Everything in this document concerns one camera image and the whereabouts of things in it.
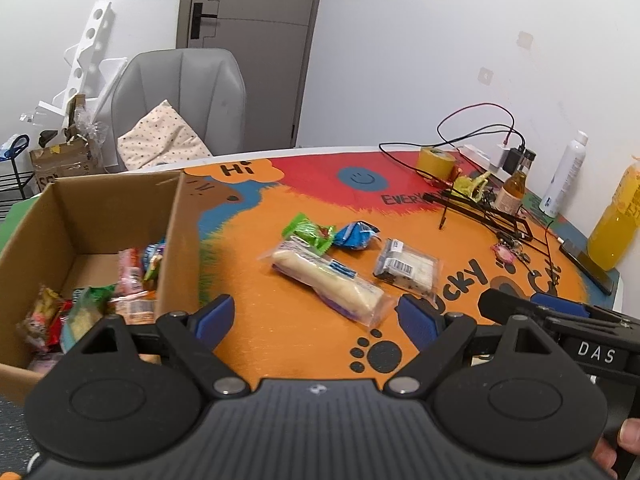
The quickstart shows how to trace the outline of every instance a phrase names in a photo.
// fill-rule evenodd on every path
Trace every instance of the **polka dot cushion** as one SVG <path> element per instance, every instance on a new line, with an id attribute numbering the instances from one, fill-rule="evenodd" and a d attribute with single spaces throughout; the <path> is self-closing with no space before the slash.
<path id="1" fill-rule="evenodd" d="M 166 100 L 119 137 L 117 144 L 128 170 L 211 156 L 196 132 Z"/>

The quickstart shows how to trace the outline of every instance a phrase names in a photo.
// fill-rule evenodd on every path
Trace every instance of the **yellow tape roll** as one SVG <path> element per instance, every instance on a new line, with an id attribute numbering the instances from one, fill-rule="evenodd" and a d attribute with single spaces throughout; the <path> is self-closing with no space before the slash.
<path id="1" fill-rule="evenodd" d="M 435 148 L 420 148 L 416 168 L 426 171 L 442 180 L 448 180 L 456 159 L 450 153 Z"/>

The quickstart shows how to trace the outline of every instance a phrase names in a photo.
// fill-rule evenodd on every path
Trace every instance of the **blue gripper pad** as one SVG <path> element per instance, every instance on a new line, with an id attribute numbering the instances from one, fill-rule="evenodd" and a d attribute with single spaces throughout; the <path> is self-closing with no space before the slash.
<path id="1" fill-rule="evenodd" d="M 440 313 L 426 300 L 404 294 L 398 306 L 398 323 L 418 352 L 427 348 L 444 330 L 444 320 Z"/>
<path id="2" fill-rule="evenodd" d="M 236 318 L 236 304 L 228 294 L 221 294 L 207 306 L 189 316 L 187 329 L 213 350 L 231 330 Z"/>
<path id="3" fill-rule="evenodd" d="M 556 298 L 550 294 L 543 294 L 542 292 L 536 292 L 531 301 L 536 305 L 548 306 L 556 312 L 562 312 L 563 314 L 571 314 L 572 316 L 589 317 L 589 313 L 585 307 L 577 301 L 566 300 L 565 298 Z"/>

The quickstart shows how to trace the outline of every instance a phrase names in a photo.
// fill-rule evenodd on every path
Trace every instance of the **door handle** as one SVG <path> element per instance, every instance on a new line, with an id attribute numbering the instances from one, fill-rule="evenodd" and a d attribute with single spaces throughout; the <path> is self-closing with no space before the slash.
<path id="1" fill-rule="evenodd" d="M 203 18 L 213 18 L 216 19 L 218 17 L 217 14 L 204 14 L 202 12 L 202 3 L 194 3 L 193 4 L 193 13 L 191 15 L 191 39 L 199 40 L 200 39 L 200 24 Z"/>

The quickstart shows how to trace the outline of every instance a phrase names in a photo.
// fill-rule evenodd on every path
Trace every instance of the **barcode label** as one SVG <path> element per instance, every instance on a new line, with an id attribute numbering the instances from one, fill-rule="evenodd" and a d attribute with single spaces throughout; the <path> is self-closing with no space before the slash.
<path id="1" fill-rule="evenodd" d="M 385 267 L 393 271 L 392 274 L 399 274 L 400 276 L 406 276 L 408 278 L 414 274 L 414 268 L 411 265 L 401 262 L 396 258 L 388 258 Z"/>
<path id="2" fill-rule="evenodd" d="M 392 253 L 401 253 L 404 248 L 404 244 L 400 240 L 391 240 L 390 251 Z"/>

